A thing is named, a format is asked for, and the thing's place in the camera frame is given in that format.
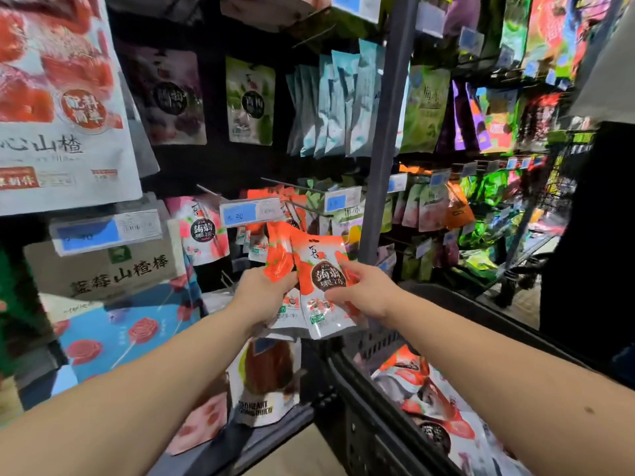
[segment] hand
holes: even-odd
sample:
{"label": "hand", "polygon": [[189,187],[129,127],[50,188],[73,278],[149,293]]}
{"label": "hand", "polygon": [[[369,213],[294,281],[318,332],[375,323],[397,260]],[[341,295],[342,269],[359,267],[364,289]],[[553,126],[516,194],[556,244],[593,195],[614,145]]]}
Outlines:
{"label": "hand", "polygon": [[401,289],[378,267],[352,261],[342,261],[340,266],[353,273],[360,281],[347,288],[327,290],[324,293],[327,300],[340,306],[350,302],[364,315],[390,325],[391,314],[394,313],[391,309],[402,297]]}
{"label": "hand", "polygon": [[298,275],[291,272],[277,282],[265,275],[264,267],[242,273],[238,287],[229,306],[246,318],[250,326],[266,324],[277,315],[282,299],[297,283]]}

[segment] person's right hand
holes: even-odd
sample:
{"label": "person's right hand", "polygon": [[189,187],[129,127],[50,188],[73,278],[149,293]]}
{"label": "person's right hand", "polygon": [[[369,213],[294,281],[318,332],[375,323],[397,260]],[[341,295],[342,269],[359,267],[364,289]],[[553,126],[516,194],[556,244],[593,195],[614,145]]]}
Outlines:
{"label": "person's right hand", "polygon": [[402,296],[402,291],[381,269],[360,262],[343,261],[342,269],[352,272],[359,278],[359,283],[347,288],[327,290],[326,299],[340,306],[350,302],[362,314],[381,320],[390,325],[391,314],[395,303]]}

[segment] forearm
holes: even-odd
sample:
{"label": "forearm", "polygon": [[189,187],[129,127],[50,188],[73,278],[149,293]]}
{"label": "forearm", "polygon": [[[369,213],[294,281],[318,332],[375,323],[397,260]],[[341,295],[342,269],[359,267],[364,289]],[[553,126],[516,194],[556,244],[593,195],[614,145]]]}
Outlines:
{"label": "forearm", "polygon": [[251,328],[231,306],[0,431],[8,475],[145,475]]}
{"label": "forearm", "polygon": [[420,297],[400,295],[396,328],[537,476],[632,473],[633,392]]}

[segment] person's left arm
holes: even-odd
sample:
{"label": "person's left arm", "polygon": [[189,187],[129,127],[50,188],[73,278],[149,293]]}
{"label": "person's left arm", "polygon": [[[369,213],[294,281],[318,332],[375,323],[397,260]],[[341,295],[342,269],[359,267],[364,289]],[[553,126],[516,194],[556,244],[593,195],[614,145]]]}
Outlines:
{"label": "person's left arm", "polygon": [[258,324],[275,317],[295,272],[242,275],[226,309],[163,346],[85,381],[0,430],[6,476],[145,476],[210,383]]}

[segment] shelf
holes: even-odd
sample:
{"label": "shelf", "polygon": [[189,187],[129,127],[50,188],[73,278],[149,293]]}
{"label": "shelf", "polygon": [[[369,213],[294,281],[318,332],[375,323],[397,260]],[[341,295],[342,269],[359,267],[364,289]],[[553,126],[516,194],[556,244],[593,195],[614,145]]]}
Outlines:
{"label": "shelf", "polygon": [[221,471],[239,475],[305,429],[313,415],[312,406],[300,404],[280,422],[262,428],[252,429],[230,420],[210,442],[178,456],[163,453],[148,476],[214,476]]}

